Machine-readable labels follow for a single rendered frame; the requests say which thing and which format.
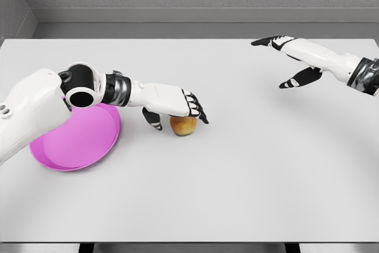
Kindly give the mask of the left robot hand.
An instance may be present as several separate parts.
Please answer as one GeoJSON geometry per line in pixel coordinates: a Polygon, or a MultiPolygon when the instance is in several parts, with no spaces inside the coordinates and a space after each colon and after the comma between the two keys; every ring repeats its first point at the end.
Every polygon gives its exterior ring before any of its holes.
{"type": "Polygon", "coordinates": [[[209,124],[199,99],[190,91],[164,84],[146,84],[140,105],[146,121],[161,131],[160,115],[195,117],[209,124]]]}

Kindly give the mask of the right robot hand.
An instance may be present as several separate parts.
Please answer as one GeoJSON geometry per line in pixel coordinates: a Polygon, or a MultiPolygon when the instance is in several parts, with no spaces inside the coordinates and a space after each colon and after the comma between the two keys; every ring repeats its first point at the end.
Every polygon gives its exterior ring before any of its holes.
{"type": "Polygon", "coordinates": [[[308,85],[322,77],[328,49],[306,39],[290,36],[273,36],[255,40],[252,46],[266,46],[285,53],[288,57],[304,62],[309,67],[299,71],[289,80],[279,85],[280,89],[297,88],[308,85]]]}

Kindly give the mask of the yellow-red apple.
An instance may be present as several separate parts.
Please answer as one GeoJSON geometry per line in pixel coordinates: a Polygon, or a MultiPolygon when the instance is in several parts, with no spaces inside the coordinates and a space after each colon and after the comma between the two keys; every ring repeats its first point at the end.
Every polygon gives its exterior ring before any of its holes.
{"type": "Polygon", "coordinates": [[[197,126],[197,119],[195,117],[170,116],[169,123],[172,131],[177,136],[187,136],[194,132],[197,126]]]}

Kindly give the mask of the pink round plate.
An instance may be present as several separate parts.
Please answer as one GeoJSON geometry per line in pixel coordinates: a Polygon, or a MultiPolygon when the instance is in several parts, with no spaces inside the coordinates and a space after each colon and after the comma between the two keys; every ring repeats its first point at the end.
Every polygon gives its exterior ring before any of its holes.
{"type": "Polygon", "coordinates": [[[48,169],[79,170],[102,159],[115,145],[120,129],[115,106],[73,107],[67,122],[30,143],[30,152],[48,169]]]}

